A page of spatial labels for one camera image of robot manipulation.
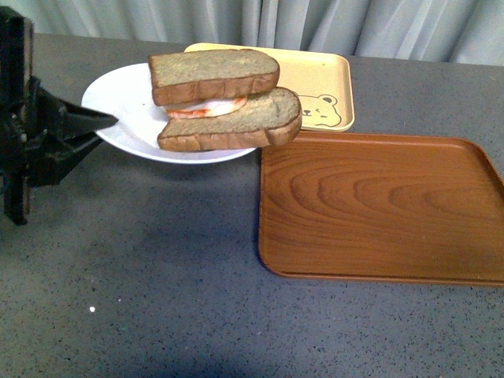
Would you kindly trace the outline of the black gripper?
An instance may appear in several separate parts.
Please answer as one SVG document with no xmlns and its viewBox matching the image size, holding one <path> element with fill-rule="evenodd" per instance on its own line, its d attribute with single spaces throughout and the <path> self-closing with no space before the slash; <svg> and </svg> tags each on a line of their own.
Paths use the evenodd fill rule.
<svg viewBox="0 0 504 378">
<path fill-rule="evenodd" d="M 33 23 L 8 6 L 1 8 L 1 196 L 3 212 L 16 225 L 27 223 L 29 189 L 59 184 L 102 140 L 90 132 L 114 126 L 108 113 L 65 102 L 59 110 L 59 143 L 49 136 L 48 107 L 54 96 L 32 74 Z"/>
</svg>

